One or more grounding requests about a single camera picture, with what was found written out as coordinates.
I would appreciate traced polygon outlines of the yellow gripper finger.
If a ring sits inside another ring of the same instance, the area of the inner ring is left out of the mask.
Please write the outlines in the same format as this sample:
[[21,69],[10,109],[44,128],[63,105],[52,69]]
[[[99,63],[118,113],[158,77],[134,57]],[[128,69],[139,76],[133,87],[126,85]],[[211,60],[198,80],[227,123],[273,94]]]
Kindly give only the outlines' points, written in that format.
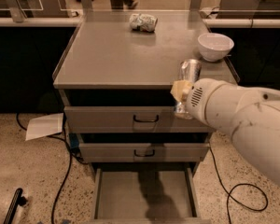
[[178,80],[174,82],[170,93],[173,95],[176,101],[186,101],[192,86],[193,84],[188,80]]

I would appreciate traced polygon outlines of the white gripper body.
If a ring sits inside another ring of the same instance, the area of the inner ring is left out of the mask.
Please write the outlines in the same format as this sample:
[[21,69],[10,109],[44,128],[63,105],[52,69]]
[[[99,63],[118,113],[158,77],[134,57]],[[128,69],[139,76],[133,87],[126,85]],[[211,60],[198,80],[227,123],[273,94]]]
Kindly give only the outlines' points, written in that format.
[[189,91],[186,108],[203,124],[223,133],[230,133],[231,120],[235,114],[255,101],[255,89],[203,78],[195,82]]

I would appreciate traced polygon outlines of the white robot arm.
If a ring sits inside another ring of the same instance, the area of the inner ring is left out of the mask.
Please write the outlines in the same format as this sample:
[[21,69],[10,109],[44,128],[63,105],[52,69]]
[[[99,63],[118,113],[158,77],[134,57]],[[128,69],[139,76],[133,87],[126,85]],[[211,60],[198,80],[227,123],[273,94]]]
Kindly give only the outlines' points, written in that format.
[[226,134],[251,165],[280,187],[280,91],[202,78],[171,94],[201,123]]

